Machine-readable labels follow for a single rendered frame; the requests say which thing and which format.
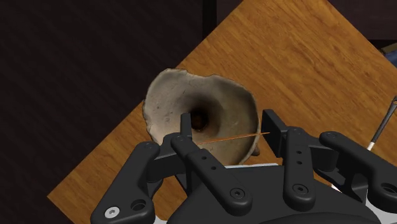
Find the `black tool with white tip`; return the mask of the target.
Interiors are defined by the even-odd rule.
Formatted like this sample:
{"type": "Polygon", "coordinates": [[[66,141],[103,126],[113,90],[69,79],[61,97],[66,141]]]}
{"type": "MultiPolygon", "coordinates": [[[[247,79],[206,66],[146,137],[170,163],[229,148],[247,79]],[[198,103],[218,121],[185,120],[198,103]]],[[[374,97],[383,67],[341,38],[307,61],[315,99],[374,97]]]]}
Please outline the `black tool with white tip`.
{"type": "Polygon", "coordinates": [[[393,113],[396,111],[397,109],[397,95],[394,96],[394,98],[392,99],[390,106],[385,114],[385,116],[383,117],[380,125],[378,126],[377,130],[375,131],[375,134],[373,135],[370,143],[367,146],[367,150],[371,151],[372,148],[374,147],[375,143],[377,142],[378,138],[380,137],[382,131],[385,129],[388,121],[390,120],[390,118],[392,117],[393,113]]]}

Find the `wooden table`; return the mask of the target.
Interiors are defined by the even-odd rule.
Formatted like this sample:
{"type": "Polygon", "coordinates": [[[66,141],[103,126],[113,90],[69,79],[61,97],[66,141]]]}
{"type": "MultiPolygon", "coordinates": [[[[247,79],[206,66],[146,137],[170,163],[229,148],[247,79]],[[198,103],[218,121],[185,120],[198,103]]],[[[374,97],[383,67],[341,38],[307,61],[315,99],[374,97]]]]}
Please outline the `wooden table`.
{"type": "MultiPolygon", "coordinates": [[[[397,95],[397,68],[326,0],[244,0],[178,66],[219,74],[309,134],[367,147],[397,95]]],[[[149,141],[140,103],[48,198],[75,224],[90,215],[135,145],[149,141]]]]}

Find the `beige funnel-shaped vase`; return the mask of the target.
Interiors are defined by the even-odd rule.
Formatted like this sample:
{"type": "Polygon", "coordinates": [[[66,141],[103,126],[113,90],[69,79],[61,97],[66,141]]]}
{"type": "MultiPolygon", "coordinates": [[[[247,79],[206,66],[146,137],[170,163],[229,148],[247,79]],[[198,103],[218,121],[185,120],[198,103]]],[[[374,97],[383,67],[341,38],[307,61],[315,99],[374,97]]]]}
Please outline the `beige funnel-shaped vase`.
{"type": "MultiPolygon", "coordinates": [[[[143,118],[152,140],[162,144],[167,134],[179,132],[180,118],[189,113],[194,143],[260,133],[256,101],[241,84],[212,74],[199,76],[184,69],[166,69],[149,85],[143,118]]],[[[223,165],[239,165],[258,156],[260,136],[200,144],[223,165]]]]}

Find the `thin orange stick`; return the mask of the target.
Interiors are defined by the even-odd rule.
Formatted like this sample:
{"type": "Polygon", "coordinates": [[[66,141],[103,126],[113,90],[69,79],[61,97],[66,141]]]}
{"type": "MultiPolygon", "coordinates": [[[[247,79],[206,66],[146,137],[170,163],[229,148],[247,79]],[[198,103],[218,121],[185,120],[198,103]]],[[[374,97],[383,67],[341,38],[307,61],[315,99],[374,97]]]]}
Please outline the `thin orange stick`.
{"type": "Polygon", "coordinates": [[[222,142],[222,141],[231,141],[231,140],[235,140],[235,139],[243,139],[243,138],[248,138],[248,137],[263,136],[263,135],[267,135],[267,134],[270,134],[270,132],[260,132],[260,133],[254,133],[254,134],[244,134],[244,135],[239,135],[239,136],[210,139],[210,140],[196,143],[196,144],[200,145],[200,144],[217,143],[217,142],[222,142]]]}

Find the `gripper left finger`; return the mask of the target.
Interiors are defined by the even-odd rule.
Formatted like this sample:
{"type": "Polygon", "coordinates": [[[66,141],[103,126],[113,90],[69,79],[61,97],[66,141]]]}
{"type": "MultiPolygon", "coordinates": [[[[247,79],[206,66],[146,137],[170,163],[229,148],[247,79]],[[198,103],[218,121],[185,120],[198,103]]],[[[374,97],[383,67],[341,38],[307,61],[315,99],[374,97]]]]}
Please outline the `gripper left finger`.
{"type": "MultiPolygon", "coordinates": [[[[185,165],[187,174],[196,174],[222,208],[233,216],[250,212],[250,192],[206,149],[192,141],[191,116],[181,115],[180,133],[171,139],[171,148],[185,165]]],[[[120,169],[90,217],[90,224],[154,224],[155,208],[148,191],[148,168],[160,154],[154,142],[139,143],[120,169]]]]}

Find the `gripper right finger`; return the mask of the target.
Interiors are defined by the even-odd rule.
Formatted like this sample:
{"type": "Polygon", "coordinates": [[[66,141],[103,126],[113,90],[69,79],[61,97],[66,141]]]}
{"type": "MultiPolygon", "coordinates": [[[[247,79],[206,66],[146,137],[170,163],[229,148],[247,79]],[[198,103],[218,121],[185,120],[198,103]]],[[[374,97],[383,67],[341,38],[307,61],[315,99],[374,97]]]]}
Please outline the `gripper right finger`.
{"type": "Polygon", "coordinates": [[[287,126],[272,109],[262,112],[261,130],[284,166],[284,198],[292,206],[310,209],[319,198],[314,174],[333,191],[397,214],[397,167],[347,136],[327,131],[313,137],[300,127],[287,126]]]}

